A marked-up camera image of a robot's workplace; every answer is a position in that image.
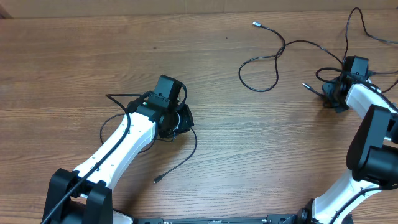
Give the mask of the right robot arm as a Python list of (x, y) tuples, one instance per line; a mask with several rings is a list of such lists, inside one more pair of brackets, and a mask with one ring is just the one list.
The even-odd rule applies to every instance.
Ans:
[(351, 211), (370, 196), (397, 188), (397, 107), (370, 81), (369, 60), (348, 56), (340, 75), (322, 86), (325, 103), (337, 112), (352, 109), (362, 122), (348, 148), (347, 169), (291, 223), (352, 223)]

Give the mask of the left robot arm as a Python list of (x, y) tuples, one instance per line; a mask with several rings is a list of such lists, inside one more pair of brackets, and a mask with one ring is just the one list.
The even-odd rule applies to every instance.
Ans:
[(113, 190), (134, 158), (157, 140), (172, 142), (192, 130), (192, 113), (179, 98), (186, 86), (161, 75), (155, 89), (122, 106), (123, 120), (85, 162), (57, 170), (49, 182), (42, 223), (135, 223), (113, 207)]

